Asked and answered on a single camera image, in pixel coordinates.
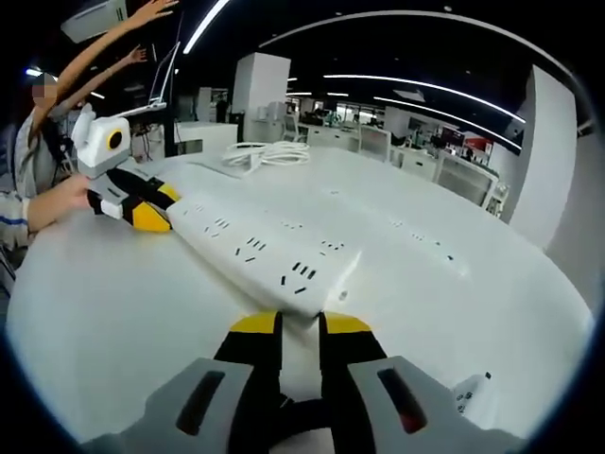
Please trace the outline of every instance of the power strip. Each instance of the power strip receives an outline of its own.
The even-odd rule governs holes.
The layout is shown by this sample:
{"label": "power strip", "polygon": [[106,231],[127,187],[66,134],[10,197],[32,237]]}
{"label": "power strip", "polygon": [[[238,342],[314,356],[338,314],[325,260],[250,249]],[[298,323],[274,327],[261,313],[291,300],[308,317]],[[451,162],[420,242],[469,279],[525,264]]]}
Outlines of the power strip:
{"label": "power strip", "polygon": [[321,239],[267,210],[205,193],[167,214],[172,227],[211,265],[263,306],[314,317],[348,297],[346,283],[361,251]]}

